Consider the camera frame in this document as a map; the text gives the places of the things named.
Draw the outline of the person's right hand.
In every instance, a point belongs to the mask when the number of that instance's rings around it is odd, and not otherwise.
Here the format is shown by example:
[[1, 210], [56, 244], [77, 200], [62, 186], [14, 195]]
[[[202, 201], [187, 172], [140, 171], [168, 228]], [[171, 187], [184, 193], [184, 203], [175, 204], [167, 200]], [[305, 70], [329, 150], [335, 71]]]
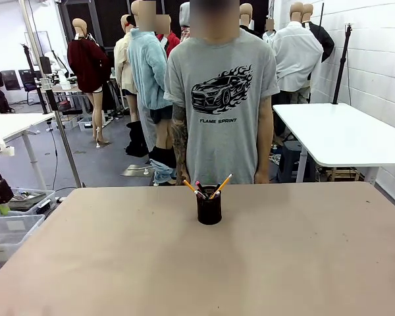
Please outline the person's right hand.
[[190, 176], [186, 168], [180, 168], [176, 170], [176, 185], [184, 185], [184, 181], [190, 183]]

